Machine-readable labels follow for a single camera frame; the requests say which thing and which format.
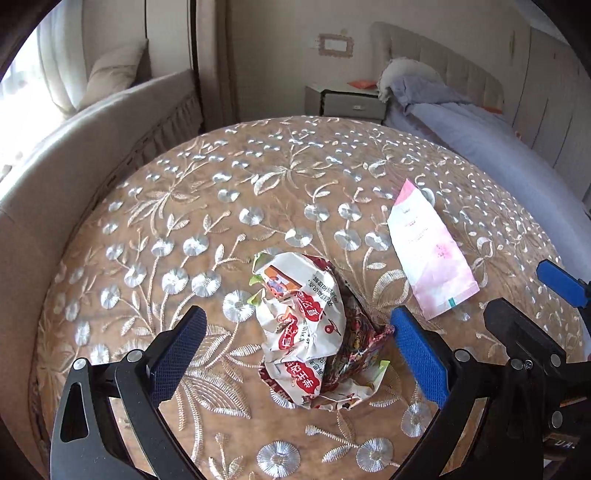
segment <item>white pillow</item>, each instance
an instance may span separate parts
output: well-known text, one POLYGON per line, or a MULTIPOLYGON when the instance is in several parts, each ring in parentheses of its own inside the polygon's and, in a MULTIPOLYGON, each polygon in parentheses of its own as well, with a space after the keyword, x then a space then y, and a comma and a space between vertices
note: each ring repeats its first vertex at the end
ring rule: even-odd
POLYGON ((90 72, 86 93, 80 101, 78 111, 129 88, 135 80, 139 60, 147 42, 146 39, 135 41, 99 58, 90 72))
POLYGON ((400 57, 398 59, 390 60, 390 63, 388 63, 388 66, 384 68, 384 71, 380 75, 378 80, 379 99, 383 102, 387 102, 388 98, 392 95, 389 88, 390 85, 392 85, 392 82, 395 79, 405 75, 416 75, 429 80, 430 82, 445 84, 435 69, 426 63, 400 57))

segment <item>pink packet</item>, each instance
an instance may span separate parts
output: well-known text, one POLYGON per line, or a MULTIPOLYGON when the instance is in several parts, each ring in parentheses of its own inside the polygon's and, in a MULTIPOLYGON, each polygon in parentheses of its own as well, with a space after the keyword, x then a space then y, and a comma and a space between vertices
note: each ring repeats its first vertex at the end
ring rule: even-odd
POLYGON ((426 320, 448 311, 480 290, 439 215, 408 179, 394 203, 388 228, 426 320))

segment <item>sofa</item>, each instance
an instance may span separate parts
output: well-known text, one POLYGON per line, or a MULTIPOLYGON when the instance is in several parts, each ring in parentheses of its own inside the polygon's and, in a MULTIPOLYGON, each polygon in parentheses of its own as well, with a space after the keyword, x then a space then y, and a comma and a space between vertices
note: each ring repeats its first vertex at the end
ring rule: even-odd
POLYGON ((194 72, 160 77, 75 115, 0 183, 0 417, 44 477, 31 379, 38 319, 60 258, 111 189, 202 125, 194 72))

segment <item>upholstered headboard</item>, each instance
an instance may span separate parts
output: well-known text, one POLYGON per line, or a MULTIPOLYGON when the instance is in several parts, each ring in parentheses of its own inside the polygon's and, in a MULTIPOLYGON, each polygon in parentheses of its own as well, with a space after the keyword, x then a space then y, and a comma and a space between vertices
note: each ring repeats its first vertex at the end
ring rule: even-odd
POLYGON ((377 80, 391 59, 406 57, 431 66, 475 105, 503 108, 503 87, 490 73, 443 45, 385 22, 371 25, 373 74, 377 80))

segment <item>crumpled snack wrapper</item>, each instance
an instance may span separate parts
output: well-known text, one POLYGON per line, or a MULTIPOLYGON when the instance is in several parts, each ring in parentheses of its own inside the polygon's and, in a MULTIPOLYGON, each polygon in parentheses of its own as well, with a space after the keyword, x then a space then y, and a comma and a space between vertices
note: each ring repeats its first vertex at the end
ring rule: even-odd
POLYGON ((426 320, 478 293, 478 283, 457 243, 435 208, 408 179, 394 203, 388 228, 426 320))
POLYGON ((390 325, 377 328, 332 265, 296 253, 259 254, 252 299, 267 340, 261 379, 305 408, 351 408, 375 394, 388 362, 380 351, 390 325), (274 297, 267 299, 265 293, 274 297))

